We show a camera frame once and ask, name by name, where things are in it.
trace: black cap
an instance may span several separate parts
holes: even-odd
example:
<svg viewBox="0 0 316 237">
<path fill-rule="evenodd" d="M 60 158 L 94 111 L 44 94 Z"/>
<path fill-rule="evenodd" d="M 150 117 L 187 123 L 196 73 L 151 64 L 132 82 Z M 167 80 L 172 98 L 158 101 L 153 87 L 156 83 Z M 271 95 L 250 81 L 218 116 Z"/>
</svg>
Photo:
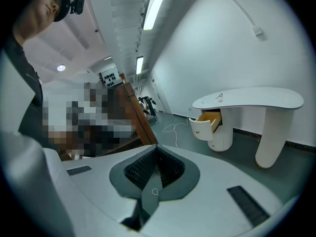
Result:
<svg viewBox="0 0 316 237">
<path fill-rule="evenodd" d="M 71 6 L 70 0 L 61 0 L 61 6 L 59 8 L 59 13 L 57 17 L 55 18 L 54 22 L 58 22 L 60 20 L 63 20 L 67 14 L 69 13 Z"/>
</svg>

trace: cord on floor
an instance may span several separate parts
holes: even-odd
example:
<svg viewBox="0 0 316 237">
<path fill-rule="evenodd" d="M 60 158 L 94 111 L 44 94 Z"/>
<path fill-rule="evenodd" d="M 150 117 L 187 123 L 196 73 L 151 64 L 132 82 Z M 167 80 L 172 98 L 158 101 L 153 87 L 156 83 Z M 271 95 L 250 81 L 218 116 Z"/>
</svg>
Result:
<svg viewBox="0 0 316 237">
<path fill-rule="evenodd" d="M 177 145 L 177 132 L 175 131 L 176 126 L 179 125 L 179 124 L 183 124 L 183 125 L 185 125 L 185 126 L 188 126 L 188 118 L 189 118 L 189 117 L 187 117 L 187 124 L 183 124 L 183 123 L 171 124 L 171 125 L 167 126 L 164 130 L 162 130 L 162 132 L 175 132 L 175 134 L 176 134 L 176 147 L 177 147 L 177 148 L 178 148 L 178 145 Z M 170 126 L 172 126 L 172 125 L 174 125 L 174 127 L 173 127 L 173 129 L 172 129 L 171 131 L 165 131 L 168 127 L 170 127 Z"/>
</svg>

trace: floor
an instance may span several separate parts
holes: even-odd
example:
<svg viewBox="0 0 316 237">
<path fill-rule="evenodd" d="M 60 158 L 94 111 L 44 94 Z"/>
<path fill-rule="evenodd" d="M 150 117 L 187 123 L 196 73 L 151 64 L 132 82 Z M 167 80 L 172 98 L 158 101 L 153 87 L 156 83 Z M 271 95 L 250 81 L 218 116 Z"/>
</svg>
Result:
<svg viewBox="0 0 316 237">
<path fill-rule="evenodd" d="M 162 130 L 170 124 L 177 123 L 186 124 L 186 119 L 161 112 L 157 113 L 157 121 L 152 126 L 152 130 L 159 144 L 175 147 L 175 133 L 163 133 Z M 233 164 L 268 187 L 283 203 L 300 193 L 316 159 L 316 154 L 284 147 L 271 168 L 260 169 L 254 161 L 259 145 L 257 139 L 234 133 L 232 147 L 223 153 L 216 153 L 208 147 L 206 141 L 194 137 L 190 123 L 188 126 L 178 125 L 176 132 L 179 148 Z"/>
</svg>

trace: fluorescent light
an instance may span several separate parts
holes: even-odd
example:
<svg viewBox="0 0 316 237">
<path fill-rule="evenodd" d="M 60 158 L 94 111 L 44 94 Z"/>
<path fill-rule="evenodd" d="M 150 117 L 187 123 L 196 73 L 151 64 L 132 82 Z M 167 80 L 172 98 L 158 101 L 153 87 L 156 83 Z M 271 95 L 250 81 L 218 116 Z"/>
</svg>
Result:
<svg viewBox="0 0 316 237">
<path fill-rule="evenodd" d="M 63 65 L 63 64 L 61 64 L 61 65 L 59 65 L 59 66 L 57 67 L 57 70 L 58 70 L 58 71 L 64 71 L 65 68 L 66 68 L 66 66 Z"/>
<path fill-rule="evenodd" d="M 163 0 L 149 0 L 148 10 L 145 15 L 144 30 L 151 30 L 154 27 L 155 20 L 157 18 L 160 6 Z"/>
<path fill-rule="evenodd" d="M 143 61 L 144 61 L 143 56 L 137 57 L 137 61 L 136 61 L 136 74 L 137 75 L 142 72 Z"/>
</svg>

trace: black baseboard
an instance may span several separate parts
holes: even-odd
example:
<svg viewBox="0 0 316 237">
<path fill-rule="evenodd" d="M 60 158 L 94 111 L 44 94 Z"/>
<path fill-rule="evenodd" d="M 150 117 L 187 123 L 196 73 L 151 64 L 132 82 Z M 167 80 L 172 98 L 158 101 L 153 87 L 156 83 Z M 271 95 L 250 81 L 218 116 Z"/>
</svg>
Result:
<svg viewBox="0 0 316 237">
<path fill-rule="evenodd" d="M 180 118 L 184 118 L 186 119 L 187 116 L 183 116 L 183 115 L 179 115 L 179 114 L 173 114 L 174 116 L 180 117 Z M 248 132 L 245 130 L 241 130 L 241 129 L 237 129 L 234 128 L 234 132 L 235 133 L 240 133 L 243 135 L 247 135 L 249 137 L 255 138 L 257 140 L 261 140 L 261 135 L 254 133 L 254 132 Z M 291 142 L 291 141 L 286 141 L 285 142 L 285 146 L 289 147 L 289 148 L 295 148 L 295 149 L 299 149 L 305 152 L 310 152 L 310 153 L 316 153 L 316 148 L 312 147 L 312 146 L 307 146 L 307 145 L 303 145 L 303 144 L 299 144 L 299 143 L 295 143 L 295 142 Z"/>
</svg>

